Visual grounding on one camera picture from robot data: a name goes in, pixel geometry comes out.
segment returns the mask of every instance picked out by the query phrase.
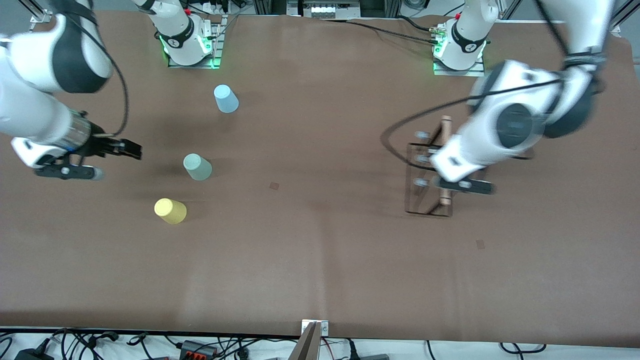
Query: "black band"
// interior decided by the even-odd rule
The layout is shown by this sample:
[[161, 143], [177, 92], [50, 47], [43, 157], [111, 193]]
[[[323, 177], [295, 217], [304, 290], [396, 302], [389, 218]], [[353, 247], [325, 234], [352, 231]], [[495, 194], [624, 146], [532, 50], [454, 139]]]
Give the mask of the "black band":
[[564, 68], [567, 69], [569, 67], [578, 65], [596, 65], [597, 67], [599, 67], [605, 61], [607, 61], [607, 57], [603, 53], [569, 54], [564, 58]]
[[81, 15], [65, 13], [65, 16], [67, 17], [65, 29], [51, 54], [53, 74], [62, 90], [66, 92], [94, 93], [100, 90], [108, 79], [99, 76], [91, 69], [83, 52], [83, 33], [73, 22], [69, 21], [69, 19], [73, 19], [79, 26], [82, 26]]
[[187, 41], [193, 35], [193, 29], [194, 29], [193, 19], [191, 19], [190, 17], [188, 19], [189, 19], [189, 24], [187, 24], [187, 28], [184, 29], [182, 33], [179, 33], [178, 35], [174, 35], [172, 37], [169, 37], [165, 34], [160, 33], [162, 40], [170, 47], [174, 49], [180, 49], [184, 44], [184, 42]]
[[478, 47], [482, 46], [486, 37], [483, 37], [480, 40], [472, 41], [469, 40], [458, 32], [458, 22], [455, 22], [451, 27], [451, 35], [453, 36], [453, 40], [460, 45], [460, 49], [462, 49], [463, 53], [473, 53]]
[[75, 1], [52, 0], [51, 7], [53, 8], [55, 13], [61, 13], [67, 16], [69, 16], [70, 14], [78, 15], [91, 21], [95, 25], [98, 24], [98, 22], [95, 20], [95, 14], [93, 14], [93, 11], [85, 8], [83, 5], [80, 5]]
[[151, 6], [153, 6], [156, 3], [156, 0], [147, 0], [145, 1], [144, 4], [138, 6], [138, 10], [141, 13], [146, 13], [148, 15], [155, 15], [156, 12], [151, 10]]

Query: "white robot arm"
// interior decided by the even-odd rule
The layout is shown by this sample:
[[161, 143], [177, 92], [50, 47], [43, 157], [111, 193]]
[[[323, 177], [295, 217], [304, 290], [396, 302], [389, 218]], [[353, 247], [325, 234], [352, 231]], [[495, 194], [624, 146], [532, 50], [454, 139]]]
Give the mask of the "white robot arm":
[[438, 25], [444, 32], [436, 36], [440, 45], [433, 47], [433, 57], [453, 70], [471, 68], [486, 45], [498, 13], [495, 0], [466, 0], [459, 19]]
[[522, 154], [542, 136], [557, 138], [576, 131], [591, 112], [614, 0], [537, 1], [555, 18], [567, 21], [564, 69], [549, 72], [508, 60], [479, 79], [471, 95], [548, 84], [470, 101], [467, 123], [430, 158], [445, 187], [454, 188], [446, 183], [468, 180], [476, 170]]
[[13, 149], [39, 176], [99, 179], [99, 169], [73, 165], [70, 155], [140, 159], [141, 147], [105, 137], [86, 113], [71, 110], [51, 95], [94, 93], [111, 77], [92, 0], [53, 0], [51, 5], [56, 10], [52, 30], [18, 34], [0, 43], [0, 132], [15, 137]]
[[198, 63], [211, 53], [207, 47], [205, 29], [211, 23], [197, 14], [187, 15], [180, 0], [132, 0], [138, 9], [149, 15], [156, 27], [160, 41], [169, 57], [179, 65]]

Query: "brown table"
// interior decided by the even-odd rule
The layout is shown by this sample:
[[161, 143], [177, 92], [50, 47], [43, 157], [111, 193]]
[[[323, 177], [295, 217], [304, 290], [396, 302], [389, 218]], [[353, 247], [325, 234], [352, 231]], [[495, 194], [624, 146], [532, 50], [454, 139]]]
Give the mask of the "brown table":
[[[454, 218], [433, 220], [403, 213], [404, 166], [378, 141], [394, 121], [468, 94], [474, 79], [432, 75], [429, 46], [241, 17], [220, 70], [177, 70], [146, 15], [99, 20], [131, 90], [125, 136], [144, 159], [90, 159], [101, 182], [44, 179], [3, 136], [2, 325], [296, 334], [321, 318], [338, 337], [640, 346], [640, 99], [625, 40], [610, 43], [607, 90], [584, 130], [541, 141], [534, 161], [491, 167], [494, 196], [459, 195]], [[490, 36], [488, 66], [559, 68], [542, 24], [496, 24]], [[240, 99], [233, 114], [216, 108], [221, 83]], [[120, 121], [117, 78], [60, 99], [107, 130]], [[466, 109], [394, 144], [444, 114], [458, 127]], [[190, 152], [217, 176], [192, 181]], [[184, 223], [155, 216], [161, 197], [186, 203]]]

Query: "power cable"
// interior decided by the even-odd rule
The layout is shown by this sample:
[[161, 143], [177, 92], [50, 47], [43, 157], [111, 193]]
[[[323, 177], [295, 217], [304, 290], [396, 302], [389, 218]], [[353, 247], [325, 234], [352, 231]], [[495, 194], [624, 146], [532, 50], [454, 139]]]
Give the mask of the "power cable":
[[62, 355], [62, 360], [67, 360], [67, 353], [65, 352], [65, 339], [67, 338], [67, 330], [63, 330], [62, 340], [60, 341], [60, 354]]
[[227, 25], [225, 26], [225, 29], [224, 29], [224, 30], [222, 30], [222, 32], [221, 32], [218, 36], [215, 36], [215, 37], [212, 37], [212, 38], [219, 38], [219, 37], [221, 37], [222, 35], [224, 35], [224, 34], [227, 32], [227, 29], [231, 26], [231, 24], [233, 24], [233, 23], [234, 23], [234, 21], [236, 21], [236, 20], [237, 20], [237, 18], [240, 16], [240, 14], [241, 14], [241, 13], [243, 13], [243, 12], [245, 12], [245, 11], [246, 11], [247, 9], [249, 9], [249, 8], [250, 8], [249, 6], [245, 6], [245, 8], [238, 9], [238, 12], [236, 13], [236, 15], [234, 16], [234, 18], [233, 18], [233, 19], [229, 20], [229, 22], [228, 22], [228, 23], [227, 23]]
[[358, 349], [356, 349], [356, 345], [355, 343], [353, 343], [353, 340], [347, 338], [347, 341], [349, 342], [349, 349], [351, 350], [351, 356], [349, 356], [349, 360], [360, 360]]
[[78, 342], [80, 342], [84, 346], [82, 351], [80, 351], [79, 359], [82, 359], [82, 355], [83, 355], [84, 351], [86, 349], [89, 349], [89, 351], [93, 354], [93, 359], [94, 360], [96, 360], [96, 359], [104, 360], [104, 358], [102, 356], [100, 356], [100, 354], [98, 354], [95, 351], [95, 349], [94, 349], [95, 346], [91, 346], [89, 344], [88, 341], [91, 341], [91, 338], [89, 338], [89, 340], [87, 341], [87, 340], [84, 339], [84, 335], [81, 336], [80, 334], [76, 334], [73, 331], [70, 331], [70, 333], [73, 334], [76, 337], [76, 339], [78, 340]]
[[566, 45], [566, 42], [564, 41], [562, 36], [560, 36], [560, 32], [558, 32], [557, 26], [551, 21], [551, 17], [547, 13], [547, 9], [540, 2], [540, 0], [534, 0], [534, 2], [536, 3], [538, 12], [540, 12], [540, 16], [542, 16], [542, 19], [545, 20], [545, 22], [547, 23], [547, 27], [549, 28], [549, 31], [551, 31], [551, 34], [554, 36], [554, 40], [558, 44], [560, 51], [562, 51], [562, 54], [564, 56], [569, 55], [569, 47]]
[[420, 25], [416, 24], [413, 20], [411, 20], [409, 17], [406, 17], [404, 15], [398, 15], [398, 19], [406, 20], [411, 26], [413, 26], [414, 28], [416, 28], [418, 30], [427, 31], [428, 33], [431, 32], [431, 30], [429, 28], [425, 28], [424, 26], [420, 26]]
[[324, 341], [324, 344], [326, 345], [326, 349], [327, 351], [329, 351], [329, 355], [331, 355], [331, 360], [335, 360], [335, 356], [333, 356], [333, 351], [331, 350], [331, 346], [329, 345], [327, 340], [325, 338], [322, 338], [322, 341]]
[[73, 359], [74, 358], [74, 354], [76, 352], [76, 349], [78, 348], [78, 345], [80, 345], [80, 341], [78, 339], [75, 339], [74, 341], [75, 341], [75, 345], [74, 345], [74, 343], [71, 343], [71, 345], [73, 345], [73, 347], [71, 348], [71, 353], [69, 354], [69, 359]]
[[387, 29], [381, 29], [381, 28], [377, 28], [375, 26], [371, 26], [371, 25], [367, 25], [367, 24], [362, 24], [361, 22], [350, 22], [347, 21], [347, 24], [353, 24], [353, 25], [358, 25], [358, 26], [363, 26], [367, 29], [373, 29], [375, 31], [380, 31], [382, 33], [387, 33], [387, 34], [391, 34], [391, 35], [395, 35], [397, 37], [403, 37], [403, 38], [409, 38], [412, 40], [417, 40], [417, 41], [422, 41], [422, 42], [426, 42], [428, 44], [431, 45], [437, 45], [437, 41], [436, 40], [432, 40], [432, 39], [425, 39], [425, 38], [419, 38], [419, 37], [413, 37], [411, 35], [407, 35], [407, 34], [402, 34], [402, 33], [396, 33], [395, 31], [391, 31], [391, 30], [387, 30]]
[[2, 354], [0, 354], [0, 359], [2, 359], [4, 357], [4, 355], [6, 355], [6, 352], [9, 351], [9, 348], [11, 347], [11, 345], [13, 345], [13, 338], [11, 338], [11, 337], [4, 338], [4, 339], [0, 340], [0, 344], [4, 343], [5, 341], [8, 341], [9, 343], [6, 345], [6, 348], [4, 348], [4, 350], [2, 351]]
[[514, 350], [509, 350], [506, 347], [504, 347], [504, 343], [499, 343], [498, 345], [500, 346], [502, 351], [504, 351], [506, 353], [509, 353], [511, 355], [518, 355], [520, 360], [524, 360], [524, 354], [538, 354], [540, 352], [545, 351], [545, 349], [547, 348], [547, 344], [542, 344], [540, 346], [540, 348], [537, 348], [535, 350], [522, 350], [522, 349], [520, 349], [518, 344], [516, 344], [516, 343], [511, 343], [511, 344], [515, 348], [515, 351]]
[[464, 4], [458, 5], [455, 8], [449, 10], [447, 13], [445, 13], [443, 16], [448, 16], [451, 12], [456, 11], [457, 9], [461, 8], [462, 6], [464, 6]]
[[431, 349], [431, 341], [427, 340], [427, 349], [429, 349], [429, 356], [431, 356], [431, 360], [436, 360], [436, 357], [433, 355], [433, 350]]
[[132, 346], [132, 347], [136, 346], [137, 344], [142, 345], [142, 350], [144, 350], [145, 355], [147, 356], [147, 358], [149, 360], [154, 360], [154, 358], [149, 354], [149, 351], [147, 350], [147, 346], [145, 345], [145, 338], [147, 337], [147, 335], [148, 334], [146, 332], [143, 332], [140, 335], [136, 335], [136, 336], [132, 337], [131, 339], [129, 339], [129, 341], [127, 341], [127, 345]]
[[170, 339], [167, 335], [164, 335], [164, 338], [165, 338], [167, 341], [169, 341], [169, 342], [170, 342], [174, 347], [178, 347], [178, 343], [174, 343], [173, 341], [171, 341], [171, 339]]

